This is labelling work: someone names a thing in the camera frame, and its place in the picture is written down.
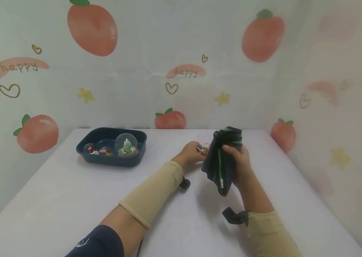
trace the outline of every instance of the dark blue shirt sleeve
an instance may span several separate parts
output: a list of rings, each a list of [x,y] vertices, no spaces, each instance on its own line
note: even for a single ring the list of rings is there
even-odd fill
[[[121,238],[108,226],[100,225],[81,240],[66,257],[124,257]]]

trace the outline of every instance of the snow globe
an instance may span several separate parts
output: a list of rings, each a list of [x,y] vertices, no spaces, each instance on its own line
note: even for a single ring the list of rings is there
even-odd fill
[[[204,155],[204,156],[207,156],[208,155],[208,152],[209,152],[209,147],[210,147],[210,144],[209,143],[204,143],[202,144],[201,146],[201,151],[200,151],[200,154]]]
[[[112,156],[113,155],[111,148],[108,147],[108,146],[101,147],[98,152],[100,152],[101,155],[105,155],[105,156]]]
[[[88,144],[84,145],[83,152],[99,155],[99,152],[95,149],[95,146],[93,143],[88,143]]]
[[[130,133],[123,133],[115,140],[115,149],[119,157],[133,157],[138,153],[137,139]]]

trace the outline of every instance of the person's hand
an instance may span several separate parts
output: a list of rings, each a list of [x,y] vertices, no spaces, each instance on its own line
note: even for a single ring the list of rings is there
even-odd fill
[[[200,143],[195,141],[189,142],[184,146],[182,151],[172,159],[172,161],[178,163],[181,168],[183,168],[185,165],[190,165],[196,162],[203,162],[205,160],[205,156],[197,151],[197,147],[201,148]]]
[[[245,146],[242,146],[241,152],[231,146],[222,146],[224,151],[227,154],[230,154],[234,157],[235,163],[237,164],[235,168],[235,177],[233,183],[238,188],[239,191],[245,189],[248,186],[248,179],[250,179],[253,174],[252,168],[250,165],[250,157],[248,149]]]

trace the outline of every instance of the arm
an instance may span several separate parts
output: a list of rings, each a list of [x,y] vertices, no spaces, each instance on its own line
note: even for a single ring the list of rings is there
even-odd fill
[[[180,154],[130,192],[100,225],[81,241],[79,245],[82,246],[74,248],[67,257],[131,256],[165,201],[182,182],[183,167],[205,159],[197,152],[197,146],[200,146],[197,142],[188,143]]]
[[[229,146],[223,146],[223,149],[237,163],[233,183],[240,191],[244,208],[248,212],[247,233],[256,256],[301,257],[297,245],[252,171],[246,147],[243,146],[241,152]]]

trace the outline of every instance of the tabletop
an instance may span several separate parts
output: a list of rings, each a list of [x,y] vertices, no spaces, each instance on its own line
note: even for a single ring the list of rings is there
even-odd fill
[[[90,129],[75,129],[0,213],[0,256],[62,257],[134,187],[191,140],[210,143],[214,130],[142,130],[148,139],[134,168],[87,163],[75,151]],[[263,130],[243,130],[251,165],[306,257],[362,257],[362,250]],[[250,256],[243,226],[222,211],[243,210],[235,187],[227,197],[197,167],[168,199],[146,233],[140,256]]]

